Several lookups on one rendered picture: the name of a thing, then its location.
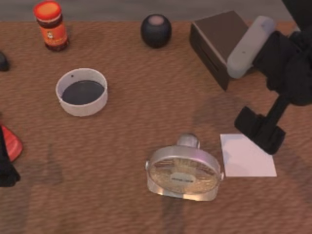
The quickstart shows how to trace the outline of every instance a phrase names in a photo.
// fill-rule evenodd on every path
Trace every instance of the red object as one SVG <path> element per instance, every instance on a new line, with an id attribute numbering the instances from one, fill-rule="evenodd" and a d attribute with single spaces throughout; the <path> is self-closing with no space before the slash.
<path id="1" fill-rule="evenodd" d="M 1 127 L 3 130 L 6 150 L 8 152 L 10 161 L 13 162 L 20 156 L 23 150 L 23 145 L 20 139 L 16 135 L 14 135 L 14 133 L 12 133 L 8 128 L 3 125 L 1 125 Z"/>
<path id="2" fill-rule="evenodd" d="M 62 13 L 62 8 L 54 0 L 46 0 L 38 3 L 34 8 L 34 14 L 39 20 L 53 20 Z"/>

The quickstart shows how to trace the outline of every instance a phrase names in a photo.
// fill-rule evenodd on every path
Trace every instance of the table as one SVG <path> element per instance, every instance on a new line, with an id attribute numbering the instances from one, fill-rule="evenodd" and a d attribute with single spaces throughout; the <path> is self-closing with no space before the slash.
<path id="1" fill-rule="evenodd" d="M 1 234 L 309 234 L 312 230 L 312 106 L 290 106 L 287 136 L 274 157 L 276 178 L 226 178 L 213 202 L 148 191 L 145 160 L 193 132 L 222 163 L 219 135 L 237 133 L 245 105 L 266 114 L 276 93 L 258 72 L 225 93 L 191 49 L 190 23 L 173 23 L 162 49 L 145 46 L 139 22 L 68 23 L 71 46 L 48 51 L 36 23 L 1 22 L 0 49 L 12 69 L 0 74 L 2 122 L 23 141 L 22 181 L 0 190 Z M 293 23 L 281 23 L 289 33 Z M 58 104 L 66 72 L 102 72 L 109 100 L 77 118 Z"/>

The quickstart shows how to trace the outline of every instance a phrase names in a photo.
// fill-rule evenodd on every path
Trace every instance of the brown box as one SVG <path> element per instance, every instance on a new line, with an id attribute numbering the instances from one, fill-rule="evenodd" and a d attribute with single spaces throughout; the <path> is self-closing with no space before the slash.
<path id="1" fill-rule="evenodd" d="M 235 11 L 196 20 L 191 25 L 192 48 L 224 90 L 232 79 L 226 68 L 227 58 L 247 30 L 247 24 Z"/>

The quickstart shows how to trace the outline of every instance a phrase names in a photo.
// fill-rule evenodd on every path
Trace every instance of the cylindrical knob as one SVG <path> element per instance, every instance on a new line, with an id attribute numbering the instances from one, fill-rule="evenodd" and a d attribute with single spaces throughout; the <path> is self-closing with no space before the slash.
<path id="1" fill-rule="evenodd" d="M 199 149 L 200 142 L 194 134 L 184 133 L 180 136 L 179 140 L 177 141 L 177 145 L 188 146 L 188 147 Z"/>

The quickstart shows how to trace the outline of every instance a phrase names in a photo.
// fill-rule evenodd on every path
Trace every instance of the white ear cushion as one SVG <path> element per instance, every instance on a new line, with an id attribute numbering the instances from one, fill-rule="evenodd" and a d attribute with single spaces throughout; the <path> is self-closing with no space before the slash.
<path id="1" fill-rule="evenodd" d="M 253 61 L 270 35 L 276 30 L 276 22 L 266 16 L 258 16 L 227 59 L 227 71 L 232 78 L 241 78 L 252 67 Z"/>

